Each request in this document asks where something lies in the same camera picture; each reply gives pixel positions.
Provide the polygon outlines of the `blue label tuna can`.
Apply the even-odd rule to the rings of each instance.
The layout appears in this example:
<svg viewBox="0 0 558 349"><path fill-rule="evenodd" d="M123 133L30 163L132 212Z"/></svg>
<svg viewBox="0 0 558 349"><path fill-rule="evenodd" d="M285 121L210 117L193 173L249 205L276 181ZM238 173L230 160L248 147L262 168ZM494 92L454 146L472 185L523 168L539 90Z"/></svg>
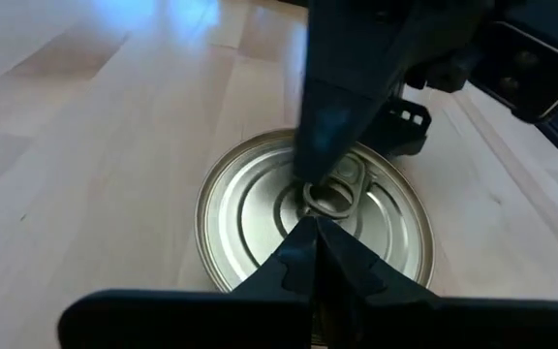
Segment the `blue label tuna can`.
<svg viewBox="0 0 558 349"><path fill-rule="evenodd" d="M213 166L196 207L196 240L216 287L229 292L283 242L297 222L320 210L342 212L339 225L396 270L427 286L434 242L425 208L405 176L362 144L342 159L309 206L293 176L294 132L250 138Z"/></svg>

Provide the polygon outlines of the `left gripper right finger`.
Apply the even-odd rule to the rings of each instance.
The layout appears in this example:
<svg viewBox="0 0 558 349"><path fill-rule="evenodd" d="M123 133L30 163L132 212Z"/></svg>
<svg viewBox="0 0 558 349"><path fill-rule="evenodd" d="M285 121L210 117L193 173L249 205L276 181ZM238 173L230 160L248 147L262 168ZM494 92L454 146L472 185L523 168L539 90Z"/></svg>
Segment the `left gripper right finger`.
<svg viewBox="0 0 558 349"><path fill-rule="evenodd" d="M558 349L558 301L442 297L319 218L317 296L339 349Z"/></svg>

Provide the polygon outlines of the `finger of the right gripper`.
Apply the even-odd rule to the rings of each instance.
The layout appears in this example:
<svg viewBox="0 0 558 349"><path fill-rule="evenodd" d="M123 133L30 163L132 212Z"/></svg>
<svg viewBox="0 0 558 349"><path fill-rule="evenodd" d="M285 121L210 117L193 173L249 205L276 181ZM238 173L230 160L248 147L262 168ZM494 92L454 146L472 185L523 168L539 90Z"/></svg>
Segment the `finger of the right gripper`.
<svg viewBox="0 0 558 349"><path fill-rule="evenodd" d="M384 157L413 156L422 150L431 121L425 106L389 99L360 136L360 142Z"/></svg>
<svg viewBox="0 0 558 349"><path fill-rule="evenodd" d="M310 0L294 176L320 183L411 67L419 0Z"/></svg>

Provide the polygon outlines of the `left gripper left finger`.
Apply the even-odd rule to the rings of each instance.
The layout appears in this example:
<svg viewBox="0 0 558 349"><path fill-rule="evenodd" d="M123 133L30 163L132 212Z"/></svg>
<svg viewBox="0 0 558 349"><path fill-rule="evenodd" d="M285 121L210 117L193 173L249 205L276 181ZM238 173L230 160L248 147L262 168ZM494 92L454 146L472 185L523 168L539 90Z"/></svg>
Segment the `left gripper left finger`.
<svg viewBox="0 0 558 349"><path fill-rule="evenodd" d="M67 307L61 349L309 349L318 224L301 219L229 293L107 289Z"/></svg>

